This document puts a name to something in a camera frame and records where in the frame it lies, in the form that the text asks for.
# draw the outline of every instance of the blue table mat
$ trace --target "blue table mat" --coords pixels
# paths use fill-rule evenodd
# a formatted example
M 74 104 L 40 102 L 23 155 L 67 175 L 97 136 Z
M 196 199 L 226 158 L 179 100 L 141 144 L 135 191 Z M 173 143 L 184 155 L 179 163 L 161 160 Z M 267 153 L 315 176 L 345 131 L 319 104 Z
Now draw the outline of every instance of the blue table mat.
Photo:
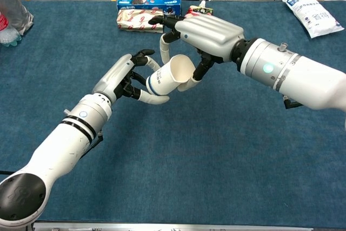
M 24 1 L 34 26 L 0 47 L 0 169 L 17 170 L 122 55 L 155 49 L 160 34 L 116 26 L 115 2 Z M 183 12 L 190 4 L 183 2 Z M 346 26 L 346 2 L 323 5 Z M 247 39 L 346 71 L 346 31 L 311 39 L 280 2 L 210 2 Z M 171 54 L 196 50 L 183 41 Z M 143 76 L 150 70 L 138 68 Z M 164 105 L 122 97 L 105 140 L 55 183 L 40 220 L 346 227 L 345 114 L 285 110 L 282 96 L 215 64 Z

